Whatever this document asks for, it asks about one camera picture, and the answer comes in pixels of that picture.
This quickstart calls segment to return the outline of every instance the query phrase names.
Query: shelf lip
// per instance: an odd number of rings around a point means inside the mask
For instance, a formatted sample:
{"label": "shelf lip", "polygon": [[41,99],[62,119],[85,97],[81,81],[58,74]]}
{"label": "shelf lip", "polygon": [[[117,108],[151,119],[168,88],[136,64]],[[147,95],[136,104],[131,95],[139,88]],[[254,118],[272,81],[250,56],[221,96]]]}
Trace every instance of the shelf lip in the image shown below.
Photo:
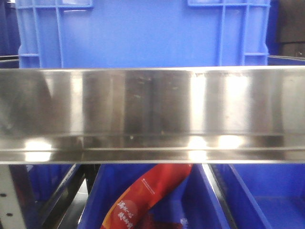
{"label": "shelf lip", "polygon": [[305,163],[305,150],[180,150],[180,151],[75,151],[50,152],[48,161],[26,161],[27,154],[0,152],[0,164],[107,164],[107,163]]}
{"label": "shelf lip", "polygon": [[0,70],[0,164],[305,162],[305,66]]}
{"label": "shelf lip", "polygon": [[[28,148],[28,142],[36,146]],[[20,137],[1,143],[0,164],[305,162],[303,134]]]}

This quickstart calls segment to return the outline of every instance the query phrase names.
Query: red package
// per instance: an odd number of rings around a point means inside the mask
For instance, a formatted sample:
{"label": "red package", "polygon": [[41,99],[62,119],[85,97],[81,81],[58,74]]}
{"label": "red package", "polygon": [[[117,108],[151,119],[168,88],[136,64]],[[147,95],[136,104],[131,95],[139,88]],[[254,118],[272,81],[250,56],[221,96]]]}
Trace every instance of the red package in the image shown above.
{"label": "red package", "polygon": [[133,229],[151,207],[189,176],[191,169],[190,164],[154,166],[118,198],[108,211],[101,229]]}

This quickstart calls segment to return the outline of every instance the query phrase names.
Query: metal bar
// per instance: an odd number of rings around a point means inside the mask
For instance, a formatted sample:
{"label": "metal bar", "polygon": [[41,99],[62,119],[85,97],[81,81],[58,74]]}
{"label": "metal bar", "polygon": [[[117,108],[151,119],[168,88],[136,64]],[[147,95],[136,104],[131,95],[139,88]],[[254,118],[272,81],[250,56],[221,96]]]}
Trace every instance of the metal bar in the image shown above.
{"label": "metal bar", "polygon": [[81,184],[84,181],[84,171],[82,167],[78,167],[77,165],[70,170],[70,172],[73,173],[74,171],[74,176],[71,177],[70,182],[65,186],[64,191],[61,193],[60,198],[56,201],[56,204],[52,208],[51,212],[49,212],[50,207],[48,206],[52,206],[52,204],[48,204],[46,208],[44,208],[44,211],[40,211],[43,219],[45,219],[44,216],[47,216],[42,224],[43,229],[56,229],[59,227],[70,204],[73,202],[78,190],[80,189]]}
{"label": "metal bar", "polygon": [[3,229],[39,229],[34,196],[25,166],[0,166],[0,218]]}
{"label": "metal bar", "polygon": [[0,61],[8,61],[8,60],[18,60],[18,55],[10,55],[10,56],[0,56]]}
{"label": "metal bar", "polygon": [[67,172],[66,176],[62,179],[61,183],[58,185],[50,199],[39,209],[39,215],[41,219],[41,223],[43,224],[45,220],[48,218],[56,204],[58,203],[59,199],[63,195],[64,191],[66,190],[67,186],[73,179],[75,173],[78,171],[80,165],[72,165],[72,167]]}
{"label": "metal bar", "polygon": [[86,182],[83,182],[73,202],[67,209],[58,229],[77,228],[82,212],[86,206],[87,199],[88,199],[88,192],[87,192]]}
{"label": "metal bar", "polygon": [[305,162],[305,66],[6,69],[0,81],[0,163]]}
{"label": "metal bar", "polygon": [[269,56],[269,65],[305,65],[305,58],[292,56]]}
{"label": "metal bar", "polygon": [[214,193],[216,194],[217,196],[217,199],[220,203],[220,206],[222,207],[223,211],[224,211],[224,215],[226,216],[227,220],[228,220],[228,223],[230,225],[230,228],[231,229],[237,229],[237,225],[236,225],[236,222],[231,214],[231,211],[229,209],[229,206],[225,200],[225,197],[224,197],[224,194],[221,190],[221,187],[219,186],[218,184],[218,181],[214,175],[214,172],[213,172],[213,169],[211,167],[211,165],[208,165],[208,164],[203,164],[202,165],[203,167],[203,170],[209,180],[209,183],[211,185],[211,187],[213,188],[214,190]]}

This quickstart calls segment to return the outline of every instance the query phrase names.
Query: blue container wall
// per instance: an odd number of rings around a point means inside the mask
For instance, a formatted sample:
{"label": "blue container wall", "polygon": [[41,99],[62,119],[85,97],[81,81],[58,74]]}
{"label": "blue container wall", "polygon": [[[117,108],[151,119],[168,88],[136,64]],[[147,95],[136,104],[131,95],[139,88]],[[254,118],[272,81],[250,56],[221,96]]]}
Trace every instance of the blue container wall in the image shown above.
{"label": "blue container wall", "polygon": [[32,165],[28,166],[29,177],[35,199],[48,200],[60,184],[71,165]]}
{"label": "blue container wall", "polygon": [[279,54],[279,43],[277,42],[277,21],[279,13],[279,4],[279,0],[271,0],[270,2],[271,8],[269,13],[266,44],[271,55]]}
{"label": "blue container wall", "polygon": [[305,165],[219,165],[217,169],[239,228],[305,228]]}
{"label": "blue container wall", "polygon": [[[78,229],[99,229],[117,198],[153,165],[104,165],[100,168]],[[150,211],[154,220],[183,223],[184,228],[229,229],[201,165],[194,165],[173,193]]]}
{"label": "blue container wall", "polygon": [[270,0],[17,0],[20,66],[265,65]]}
{"label": "blue container wall", "polygon": [[20,38],[16,9],[0,0],[0,56],[17,55]]}

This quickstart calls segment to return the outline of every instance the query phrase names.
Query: blue plastic crate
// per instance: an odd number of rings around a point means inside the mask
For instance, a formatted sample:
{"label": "blue plastic crate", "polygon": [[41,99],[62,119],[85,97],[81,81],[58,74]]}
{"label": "blue plastic crate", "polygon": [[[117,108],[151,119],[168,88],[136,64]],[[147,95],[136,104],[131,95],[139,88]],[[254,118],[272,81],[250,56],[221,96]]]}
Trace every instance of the blue plastic crate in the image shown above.
{"label": "blue plastic crate", "polygon": [[240,229],[304,229],[305,165],[218,165]]}
{"label": "blue plastic crate", "polygon": [[0,56],[17,55],[19,46],[16,9],[6,0],[0,0]]}
{"label": "blue plastic crate", "polygon": [[265,65],[270,0],[17,0],[21,68]]}
{"label": "blue plastic crate", "polygon": [[[78,229],[99,229],[117,198],[153,165],[104,165],[100,168]],[[151,210],[154,219],[189,229],[229,229],[220,203],[200,165],[173,193]]]}
{"label": "blue plastic crate", "polygon": [[30,165],[28,173],[37,201],[48,200],[71,165]]}
{"label": "blue plastic crate", "polygon": [[269,13],[269,22],[268,22],[268,30],[266,37],[266,44],[271,55],[279,54],[279,43],[277,42],[277,21],[278,21],[278,13],[279,13],[279,4],[280,0],[271,0],[270,5],[270,13]]}

